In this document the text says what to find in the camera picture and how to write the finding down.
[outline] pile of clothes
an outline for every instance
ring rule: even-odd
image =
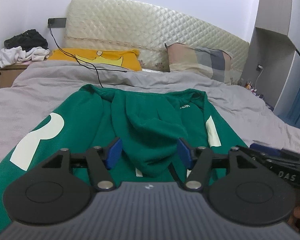
[[[48,42],[36,30],[28,30],[4,41],[0,50],[0,67],[25,61],[42,61],[49,57]]]

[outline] green hoodie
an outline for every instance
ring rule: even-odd
[[[210,147],[221,154],[227,154],[231,146],[245,146],[203,91],[156,94],[85,85],[0,163],[0,231],[10,223],[2,194],[12,181],[60,148],[82,153],[96,145],[106,146],[115,137],[123,143],[122,157],[110,170],[116,185],[122,181],[173,181],[168,171],[171,162],[184,181],[186,169],[176,154],[180,137],[194,147]],[[137,177],[137,169],[142,177]],[[220,177],[225,172],[218,170],[217,174]],[[89,183],[85,169],[77,169],[74,175]]]

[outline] black mechanical device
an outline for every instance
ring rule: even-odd
[[[63,148],[12,182],[3,195],[12,223],[0,240],[300,240],[286,223],[295,205],[287,181],[300,185],[296,156],[291,163],[283,158],[290,155],[274,159],[244,147],[214,154],[180,138],[177,152],[192,170],[183,184],[122,182],[116,187],[108,169],[121,151],[119,138],[86,153]],[[280,162],[286,170],[268,165]],[[91,185],[72,174],[80,167],[88,170]],[[219,168],[226,176],[209,186],[211,172]]]

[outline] white cable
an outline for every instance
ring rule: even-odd
[[[254,89],[256,90],[257,89],[257,81],[258,81],[258,78],[260,77],[260,75],[262,74],[262,72],[263,72],[263,69],[261,70],[261,73],[258,75],[258,77],[257,77],[257,80],[256,80],[256,84],[255,84],[255,86],[254,86]]]

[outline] cream headboard cover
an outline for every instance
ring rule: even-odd
[[[164,43],[222,49],[234,55],[232,84],[242,73],[249,43],[212,24],[131,0],[72,0],[69,5],[64,47],[140,50],[143,68],[169,71]]]

